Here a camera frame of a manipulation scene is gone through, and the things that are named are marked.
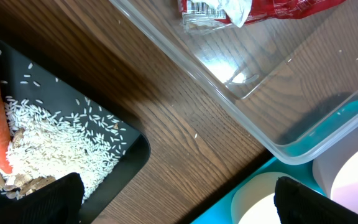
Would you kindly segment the black plastic tray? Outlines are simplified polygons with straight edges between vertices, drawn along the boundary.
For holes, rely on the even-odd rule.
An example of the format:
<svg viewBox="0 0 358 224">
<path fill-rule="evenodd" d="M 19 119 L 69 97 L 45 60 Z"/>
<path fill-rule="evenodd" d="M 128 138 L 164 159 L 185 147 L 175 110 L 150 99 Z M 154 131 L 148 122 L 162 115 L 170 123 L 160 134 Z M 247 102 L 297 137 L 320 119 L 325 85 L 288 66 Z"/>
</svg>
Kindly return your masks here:
<svg viewBox="0 0 358 224">
<path fill-rule="evenodd" d="M 100 134 L 109 141 L 119 162 L 85 201 L 79 212 L 82 223 L 91 223 L 135 177 L 150 157 L 147 138 L 132 127 L 134 118 L 119 106 L 106 109 L 88 98 L 90 89 L 78 80 L 62 81 L 66 71 L 40 53 L 6 34 L 0 38 L 2 95 L 27 98 L 63 121 L 80 115 L 89 137 Z"/>
</svg>

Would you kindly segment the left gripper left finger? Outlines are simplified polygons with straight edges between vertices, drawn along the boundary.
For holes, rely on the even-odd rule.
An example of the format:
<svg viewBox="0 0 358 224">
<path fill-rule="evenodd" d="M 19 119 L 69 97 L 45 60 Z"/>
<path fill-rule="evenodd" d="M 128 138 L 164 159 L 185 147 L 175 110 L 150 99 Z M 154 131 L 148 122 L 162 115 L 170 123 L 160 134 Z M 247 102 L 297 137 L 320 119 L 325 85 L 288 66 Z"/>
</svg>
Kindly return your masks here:
<svg viewBox="0 0 358 224">
<path fill-rule="evenodd" d="M 0 194 L 0 223 L 78 223 L 84 191 L 71 173 L 19 200 Z"/>
</svg>

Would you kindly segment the spilled white rice pile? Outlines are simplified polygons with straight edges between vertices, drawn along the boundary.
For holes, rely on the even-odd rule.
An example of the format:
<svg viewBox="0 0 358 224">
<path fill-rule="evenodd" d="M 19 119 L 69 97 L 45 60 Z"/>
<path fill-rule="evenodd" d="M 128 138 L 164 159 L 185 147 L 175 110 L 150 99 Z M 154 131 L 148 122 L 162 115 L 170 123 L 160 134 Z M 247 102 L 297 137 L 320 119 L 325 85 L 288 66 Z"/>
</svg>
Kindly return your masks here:
<svg viewBox="0 0 358 224">
<path fill-rule="evenodd" d="M 90 105 L 62 116 L 41 100 L 17 100 L 0 89 L 0 193 L 20 199 L 75 172 L 87 199 L 126 153 L 126 131 L 113 115 L 93 113 Z"/>
</svg>

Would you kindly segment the white napkin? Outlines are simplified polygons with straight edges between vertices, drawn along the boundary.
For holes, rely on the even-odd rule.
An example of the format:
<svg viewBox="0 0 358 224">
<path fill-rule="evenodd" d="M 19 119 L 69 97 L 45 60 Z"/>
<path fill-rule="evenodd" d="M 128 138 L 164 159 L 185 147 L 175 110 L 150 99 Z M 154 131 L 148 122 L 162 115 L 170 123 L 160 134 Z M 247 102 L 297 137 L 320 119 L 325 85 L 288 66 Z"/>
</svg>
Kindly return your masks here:
<svg viewBox="0 0 358 224">
<path fill-rule="evenodd" d="M 205 0 L 206 4 L 217 10 L 223 10 L 231 22 L 242 27 L 252 8 L 252 0 Z"/>
</svg>

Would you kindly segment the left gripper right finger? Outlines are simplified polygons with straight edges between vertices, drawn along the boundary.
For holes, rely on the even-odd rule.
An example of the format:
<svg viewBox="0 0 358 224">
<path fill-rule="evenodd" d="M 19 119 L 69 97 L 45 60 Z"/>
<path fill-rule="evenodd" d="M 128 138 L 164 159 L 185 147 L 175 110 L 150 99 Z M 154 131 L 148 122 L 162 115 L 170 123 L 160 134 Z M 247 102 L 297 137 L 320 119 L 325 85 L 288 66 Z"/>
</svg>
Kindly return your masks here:
<svg viewBox="0 0 358 224">
<path fill-rule="evenodd" d="M 358 214 L 290 177 L 277 179 L 273 201 L 282 224 L 358 224 Z"/>
</svg>

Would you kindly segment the peanut shells pile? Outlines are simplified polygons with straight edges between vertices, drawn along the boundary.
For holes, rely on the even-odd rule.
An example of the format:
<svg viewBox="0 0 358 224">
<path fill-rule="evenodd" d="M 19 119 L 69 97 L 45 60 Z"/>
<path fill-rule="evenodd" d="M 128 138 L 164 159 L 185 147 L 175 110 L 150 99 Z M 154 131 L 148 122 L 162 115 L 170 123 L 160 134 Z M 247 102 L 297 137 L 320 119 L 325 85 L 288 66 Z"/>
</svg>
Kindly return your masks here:
<svg viewBox="0 0 358 224">
<path fill-rule="evenodd" d="M 60 145 L 62 135 L 56 130 L 19 130 L 6 152 L 12 173 L 0 169 L 0 190 L 12 198 L 22 198 L 62 178 L 54 166 L 40 163 L 42 156 Z"/>
</svg>

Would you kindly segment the clear plastic bin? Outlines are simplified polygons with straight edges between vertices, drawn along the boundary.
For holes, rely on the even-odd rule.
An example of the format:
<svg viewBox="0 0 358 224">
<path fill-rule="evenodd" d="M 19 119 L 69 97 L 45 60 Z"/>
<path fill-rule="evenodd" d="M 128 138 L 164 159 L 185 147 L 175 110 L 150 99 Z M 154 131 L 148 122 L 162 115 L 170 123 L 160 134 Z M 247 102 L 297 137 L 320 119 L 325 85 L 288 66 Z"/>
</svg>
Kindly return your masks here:
<svg viewBox="0 0 358 224">
<path fill-rule="evenodd" d="M 358 0 L 292 19 L 253 12 L 238 27 L 207 1 L 113 1 L 274 156 L 313 160 L 358 127 Z"/>
</svg>

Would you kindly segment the white bowl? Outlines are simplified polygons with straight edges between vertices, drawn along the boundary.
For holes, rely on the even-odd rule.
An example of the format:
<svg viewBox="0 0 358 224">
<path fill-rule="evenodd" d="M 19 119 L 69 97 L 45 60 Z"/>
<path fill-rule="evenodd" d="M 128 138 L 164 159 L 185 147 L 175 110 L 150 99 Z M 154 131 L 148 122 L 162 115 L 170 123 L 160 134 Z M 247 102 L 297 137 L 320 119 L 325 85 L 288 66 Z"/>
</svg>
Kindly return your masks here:
<svg viewBox="0 0 358 224">
<path fill-rule="evenodd" d="M 256 175 L 233 196 L 231 218 L 238 224 L 281 224 L 274 204 L 275 186 L 280 177 L 290 177 L 282 172 Z"/>
</svg>

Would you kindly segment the pink bowl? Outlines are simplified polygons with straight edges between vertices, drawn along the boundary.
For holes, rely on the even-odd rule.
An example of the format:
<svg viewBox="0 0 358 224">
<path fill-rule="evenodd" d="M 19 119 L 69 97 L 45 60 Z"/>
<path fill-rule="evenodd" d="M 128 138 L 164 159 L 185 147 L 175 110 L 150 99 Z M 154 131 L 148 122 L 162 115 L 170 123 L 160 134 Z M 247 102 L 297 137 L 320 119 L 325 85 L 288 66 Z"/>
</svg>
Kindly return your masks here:
<svg viewBox="0 0 358 224">
<path fill-rule="evenodd" d="M 313 160 L 325 196 L 358 214 L 358 127 Z"/>
</svg>

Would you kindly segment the red snack wrapper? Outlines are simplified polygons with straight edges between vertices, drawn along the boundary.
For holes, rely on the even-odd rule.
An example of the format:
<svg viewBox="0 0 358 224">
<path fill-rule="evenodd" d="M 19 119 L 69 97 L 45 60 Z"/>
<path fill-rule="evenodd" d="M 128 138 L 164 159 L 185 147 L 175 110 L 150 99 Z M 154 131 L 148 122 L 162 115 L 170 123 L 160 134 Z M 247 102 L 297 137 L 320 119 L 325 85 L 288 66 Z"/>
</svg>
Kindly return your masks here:
<svg viewBox="0 0 358 224">
<path fill-rule="evenodd" d="M 223 10 L 205 0 L 178 0 L 182 24 L 187 32 L 207 33 L 226 27 L 237 27 Z M 342 4 L 345 0 L 252 0 L 244 25 L 267 19 L 303 19 Z"/>
</svg>

